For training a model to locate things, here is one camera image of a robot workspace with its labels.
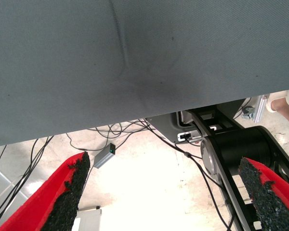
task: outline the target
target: concrete floor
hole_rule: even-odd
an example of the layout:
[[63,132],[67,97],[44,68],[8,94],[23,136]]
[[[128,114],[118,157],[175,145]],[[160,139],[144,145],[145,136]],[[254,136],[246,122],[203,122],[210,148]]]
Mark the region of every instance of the concrete floor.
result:
[[[242,118],[237,121],[245,127],[255,125]],[[266,127],[289,155],[288,121],[278,113],[265,111],[258,125]],[[78,147],[99,148],[105,143],[105,138],[94,131],[72,132],[70,136]],[[118,145],[123,139],[119,137],[113,143]],[[38,142],[36,150],[44,140]],[[0,160],[0,171],[9,180],[20,176],[29,165],[33,142],[7,146]],[[184,144],[181,148],[200,155],[198,147]],[[22,192],[30,196],[65,159],[79,152],[69,145],[65,134],[55,136]],[[91,159],[97,153],[89,152]],[[230,217],[220,192],[213,184],[211,187],[221,214],[228,222]],[[116,151],[115,157],[102,168],[93,169],[79,208],[97,205],[103,209],[101,231],[225,230],[196,165],[150,131],[133,134]]]

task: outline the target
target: black foam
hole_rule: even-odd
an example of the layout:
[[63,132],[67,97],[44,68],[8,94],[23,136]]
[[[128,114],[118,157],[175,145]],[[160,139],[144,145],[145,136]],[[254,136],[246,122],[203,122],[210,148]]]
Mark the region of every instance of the black foam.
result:
[[241,159],[239,174],[256,208],[264,231],[289,231],[289,210],[276,196],[268,181],[262,185],[260,172],[246,159]]
[[90,168],[90,160],[84,153],[82,160],[79,159],[70,168],[76,168],[71,183],[65,182],[68,191],[62,193],[54,203],[53,210],[49,214],[42,231],[68,231],[72,230],[77,216],[78,203],[82,194],[83,185],[86,181]]

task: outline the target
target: gray fabric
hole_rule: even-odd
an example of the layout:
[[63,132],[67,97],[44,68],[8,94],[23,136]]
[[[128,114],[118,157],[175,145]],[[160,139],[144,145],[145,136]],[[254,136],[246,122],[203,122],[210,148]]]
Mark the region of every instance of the gray fabric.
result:
[[0,0],[0,145],[289,89],[289,1]]

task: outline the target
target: red fabric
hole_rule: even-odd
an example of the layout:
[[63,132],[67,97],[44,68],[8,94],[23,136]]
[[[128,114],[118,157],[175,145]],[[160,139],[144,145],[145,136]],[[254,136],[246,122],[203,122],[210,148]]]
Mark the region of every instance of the red fabric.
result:
[[53,209],[54,202],[67,189],[65,181],[71,182],[75,168],[68,166],[82,159],[79,153],[64,161],[47,181],[0,227],[0,231],[40,230]]
[[261,172],[260,180],[262,185],[267,181],[274,181],[272,185],[272,190],[275,192],[285,206],[289,209],[289,184],[284,181],[280,176],[278,176],[274,171],[272,171],[267,166],[246,158],[258,171]]

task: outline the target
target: bare leg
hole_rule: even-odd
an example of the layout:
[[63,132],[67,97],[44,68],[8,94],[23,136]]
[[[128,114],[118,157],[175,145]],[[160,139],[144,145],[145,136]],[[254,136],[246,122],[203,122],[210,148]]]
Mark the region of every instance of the bare leg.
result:
[[272,101],[271,108],[289,121],[289,104],[287,103],[286,98]]

